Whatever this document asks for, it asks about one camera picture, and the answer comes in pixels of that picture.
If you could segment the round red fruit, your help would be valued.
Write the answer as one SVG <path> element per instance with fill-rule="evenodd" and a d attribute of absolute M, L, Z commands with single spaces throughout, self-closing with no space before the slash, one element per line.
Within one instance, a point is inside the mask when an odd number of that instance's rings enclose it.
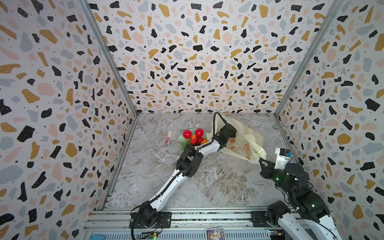
<path fill-rule="evenodd" d="M 190 130 L 185 130 L 185 131 L 183 132 L 183 137 L 184 137 L 185 139 L 190 139 L 192 135 L 193 135 L 193 134 L 192 134 L 192 132 L 191 132 Z"/>
<path fill-rule="evenodd" d="M 196 129 L 196 130 L 195 130 L 195 136 L 196 136 L 197 138 L 202 138 L 203 135 L 204 135 L 204 130 L 203 130 L 203 129 Z"/>

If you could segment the yellow translucent plastic bag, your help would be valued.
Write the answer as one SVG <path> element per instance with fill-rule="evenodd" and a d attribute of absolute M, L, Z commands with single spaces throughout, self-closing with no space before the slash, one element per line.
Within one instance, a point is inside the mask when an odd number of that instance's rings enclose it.
<path fill-rule="evenodd" d="M 233 125 L 237 129 L 236 138 L 230 139 L 226 147 L 219 150 L 220 145 L 214 141 L 214 135 L 217 134 L 226 123 Z M 215 112 L 212 128 L 212 132 L 207 133 L 207 138 L 209 142 L 214 144 L 214 147 L 211 147 L 213 152 L 222 152 L 252 164 L 259 164 L 259 159 L 265 159 L 267 157 L 267 153 L 263 148 L 263 136 L 242 122 Z"/>

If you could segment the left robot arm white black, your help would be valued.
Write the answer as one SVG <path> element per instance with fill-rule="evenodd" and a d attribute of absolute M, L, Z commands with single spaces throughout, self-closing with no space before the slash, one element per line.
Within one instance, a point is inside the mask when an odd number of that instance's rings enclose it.
<path fill-rule="evenodd" d="M 227 146 L 230 139 L 236 137 L 237 130 L 229 123 L 225 123 L 220 131 L 213 135 L 213 138 L 201 146 L 186 146 L 179 157 L 176 169 L 160 188 L 160 190 L 148 201 L 137 207 L 138 211 L 131 213 L 130 229 L 151 228 L 158 224 L 160 212 L 163 210 L 169 198 L 178 187 L 188 178 L 193 177 L 198 171 L 204 157 L 218 152 Z"/>

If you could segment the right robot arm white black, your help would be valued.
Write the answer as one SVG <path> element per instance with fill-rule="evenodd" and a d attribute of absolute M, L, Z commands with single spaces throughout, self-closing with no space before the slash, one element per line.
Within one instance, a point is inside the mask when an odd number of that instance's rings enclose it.
<path fill-rule="evenodd" d="M 286 195 L 288 203 L 307 222 L 318 240 L 342 239 L 330 210 L 311 189 L 309 174 L 300 164 L 289 162 L 283 169 L 278 169 L 277 164 L 271 161 L 259 159 L 259 162 L 261 176 L 272 180 L 276 188 Z M 282 201 L 269 205 L 266 217 L 269 225 L 281 227 L 293 240 L 312 239 Z"/>

